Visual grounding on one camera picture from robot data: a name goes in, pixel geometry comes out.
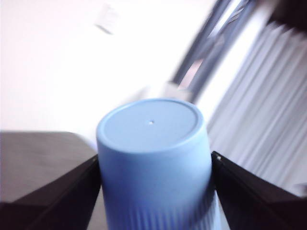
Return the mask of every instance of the gray table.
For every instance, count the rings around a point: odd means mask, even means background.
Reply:
[[[0,194],[13,202],[56,180],[96,152],[68,132],[1,132]],[[89,230],[107,230],[99,192]]]

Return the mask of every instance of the sheer curtain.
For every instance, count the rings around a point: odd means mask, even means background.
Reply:
[[[208,124],[212,150],[297,195],[307,182],[307,36],[267,25]]]

